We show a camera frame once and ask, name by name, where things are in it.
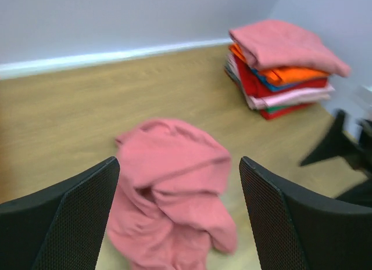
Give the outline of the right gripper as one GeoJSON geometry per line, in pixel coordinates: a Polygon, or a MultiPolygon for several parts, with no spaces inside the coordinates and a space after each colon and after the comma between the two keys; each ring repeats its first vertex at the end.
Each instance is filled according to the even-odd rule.
{"type": "Polygon", "coordinates": [[[299,163],[306,166],[342,157],[367,179],[341,193],[337,200],[371,208],[371,120],[361,120],[361,132],[357,144],[344,133],[346,112],[338,110],[334,121],[318,145],[299,163]]]}

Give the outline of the pink t-shirt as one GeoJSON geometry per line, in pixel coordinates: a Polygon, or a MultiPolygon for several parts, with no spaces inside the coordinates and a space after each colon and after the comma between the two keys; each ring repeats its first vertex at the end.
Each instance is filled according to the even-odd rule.
{"type": "Polygon", "coordinates": [[[210,249],[236,251],[237,227],[220,198],[231,171],[226,148],[171,118],[145,121],[116,143],[107,235],[131,269],[205,269],[210,249]]]}

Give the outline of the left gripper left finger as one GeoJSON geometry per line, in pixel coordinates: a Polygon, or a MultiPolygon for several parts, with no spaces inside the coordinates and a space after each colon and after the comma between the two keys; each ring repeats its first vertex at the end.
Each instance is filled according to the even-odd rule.
{"type": "Polygon", "coordinates": [[[84,172],[1,204],[1,269],[95,269],[120,166],[84,172]]]}

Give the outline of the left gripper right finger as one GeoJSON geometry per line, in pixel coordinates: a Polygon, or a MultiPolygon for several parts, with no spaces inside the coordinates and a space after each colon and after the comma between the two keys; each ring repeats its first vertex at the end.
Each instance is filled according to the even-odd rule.
{"type": "Polygon", "coordinates": [[[371,208],[320,195],[248,157],[239,173],[261,269],[371,269],[371,208]]]}

